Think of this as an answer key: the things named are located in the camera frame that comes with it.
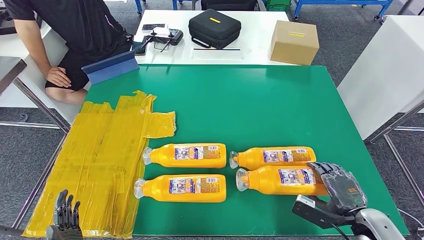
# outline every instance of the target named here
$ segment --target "person's leg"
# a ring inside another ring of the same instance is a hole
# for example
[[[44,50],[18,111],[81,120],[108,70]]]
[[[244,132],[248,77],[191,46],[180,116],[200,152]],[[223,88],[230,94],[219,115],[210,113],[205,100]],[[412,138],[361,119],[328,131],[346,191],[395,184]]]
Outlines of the person's leg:
[[[69,50],[58,66],[66,70],[65,74],[70,79],[71,86],[57,86],[47,81],[45,83],[45,93],[56,101],[81,105],[87,95],[84,87],[89,82],[89,78],[81,70],[81,67],[92,63],[92,60],[87,59],[82,54]]]
[[[52,99],[74,105],[81,105],[87,95],[87,90],[81,88],[78,91],[59,87],[46,87],[45,93]]]

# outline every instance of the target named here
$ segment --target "bottle label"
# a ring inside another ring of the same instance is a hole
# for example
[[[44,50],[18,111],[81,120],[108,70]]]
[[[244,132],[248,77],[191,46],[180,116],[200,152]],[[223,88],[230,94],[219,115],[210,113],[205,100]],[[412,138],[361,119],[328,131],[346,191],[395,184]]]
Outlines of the bottle label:
[[[176,177],[169,180],[170,194],[208,194],[220,192],[218,177]]]
[[[307,162],[311,160],[311,156],[304,148],[288,149],[288,150],[264,150],[262,151],[265,163],[278,162]]]
[[[219,146],[191,146],[175,148],[175,160],[219,159],[220,157],[221,149]]]
[[[310,168],[279,169],[278,173],[282,185],[312,185],[317,183],[314,171]]]

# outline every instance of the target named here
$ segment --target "case handle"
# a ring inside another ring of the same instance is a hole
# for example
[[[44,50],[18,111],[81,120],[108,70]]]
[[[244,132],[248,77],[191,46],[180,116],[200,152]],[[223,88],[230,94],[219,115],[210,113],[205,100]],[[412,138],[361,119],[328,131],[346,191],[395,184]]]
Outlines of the case handle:
[[[201,47],[204,47],[204,48],[207,48],[207,49],[210,49],[211,48],[211,45],[205,45],[205,44],[201,43],[200,41],[195,40],[195,37],[194,36],[191,37],[191,41],[193,41],[193,43],[195,43],[195,44],[197,44],[197,45],[199,45]]]

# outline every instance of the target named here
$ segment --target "metal rail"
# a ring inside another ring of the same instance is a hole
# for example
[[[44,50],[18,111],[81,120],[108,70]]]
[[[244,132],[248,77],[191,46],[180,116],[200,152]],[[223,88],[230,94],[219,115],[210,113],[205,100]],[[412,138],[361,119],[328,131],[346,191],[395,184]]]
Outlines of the metal rail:
[[[29,197],[26,199],[25,203],[22,206],[22,209],[20,210],[19,214],[17,215],[12,228],[18,229],[19,226],[22,223],[22,220],[24,219],[25,215],[28,212],[28,209],[30,208],[31,204],[33,203],[34,199],[36,198],[36,195],[40,191],[41,186],[44,184],[44,182],[47,179],[47,176],[49,175],[50,171],[53,168],[53,165],[55,164],[56,157],[59,154],[59,151],[62,148],[62,145],[66,139],[66,135],[62,137],[62,140],[60,140],[59,145],[57,146],[56,150],[54,151],[53,155],[51,156],[50,160],[47,163],[47,166],[44,168],[44,171],[42,171],[40,178],[38,179],[37,183],[35,184],[34,188],[32,189],[31,193],[29,194]]]
[[[19,121],[0,121],[0,126],[29,127],[29,128],[43,128],[43,129],[60,129],[60,127],[57,126],[56,124],[19,122]]]

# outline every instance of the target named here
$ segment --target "green crate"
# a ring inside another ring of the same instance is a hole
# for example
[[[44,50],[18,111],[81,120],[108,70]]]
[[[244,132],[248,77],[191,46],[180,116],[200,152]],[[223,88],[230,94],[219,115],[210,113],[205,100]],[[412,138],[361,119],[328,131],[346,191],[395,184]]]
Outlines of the green crate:
[[[266,10],[269,12],[287,12],[289,8],[290,4],[273,4],[266,6]]]
[[[290,5],[292,0],[266,0],[266,7],[273,5]]]

